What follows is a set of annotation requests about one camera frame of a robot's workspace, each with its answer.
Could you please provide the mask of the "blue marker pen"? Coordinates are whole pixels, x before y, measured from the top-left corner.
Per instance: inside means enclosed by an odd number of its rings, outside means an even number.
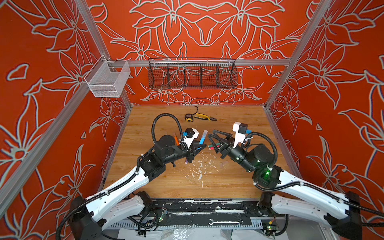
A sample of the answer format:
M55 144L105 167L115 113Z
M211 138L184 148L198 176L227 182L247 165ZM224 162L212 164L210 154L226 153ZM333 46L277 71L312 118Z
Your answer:
M202 145L202 144L204 143L207 134L208 134L208 130L204 130L204 131L203 131L203 134L202 134L202 136L201 136L200 142L199 142L200 145Z

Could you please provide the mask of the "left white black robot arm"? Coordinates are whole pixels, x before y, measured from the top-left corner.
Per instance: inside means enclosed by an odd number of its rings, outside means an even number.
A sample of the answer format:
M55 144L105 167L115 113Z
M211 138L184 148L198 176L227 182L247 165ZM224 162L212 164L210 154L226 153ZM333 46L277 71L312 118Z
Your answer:
M170 135L156 139L156 123L162 117L175 120L181 135L179 142ZM169 113L155 117L151 135L154 145L137 158L136 166L129 173L92 196L77 197L72 201L69 213L57 227L57 240L62 238L65 226L70 227L76 240L94 240L110 225L139 215L151 203L147 193L139 192L131 199L126 197L164 173L168 163L174 164L180 159L192 163L195 156L206 148L205 144L198 141L197 129L187 128L183 131L179 120Z

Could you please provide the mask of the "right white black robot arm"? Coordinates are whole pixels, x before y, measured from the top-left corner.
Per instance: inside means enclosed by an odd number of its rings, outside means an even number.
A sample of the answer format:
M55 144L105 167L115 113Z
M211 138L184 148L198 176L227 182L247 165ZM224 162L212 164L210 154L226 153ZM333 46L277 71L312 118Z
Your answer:
M363 228L382 228L383 222L364 223L361 212L383 217L383 213L361 206L360 197L326 190L297 178L276 166L278 151L266 135L249 130L232 134L214 130L208 134L215 152L229 157L249 173L254 186L267 200L265 208L280 215L306 218L328 225L341 237L360 240Z

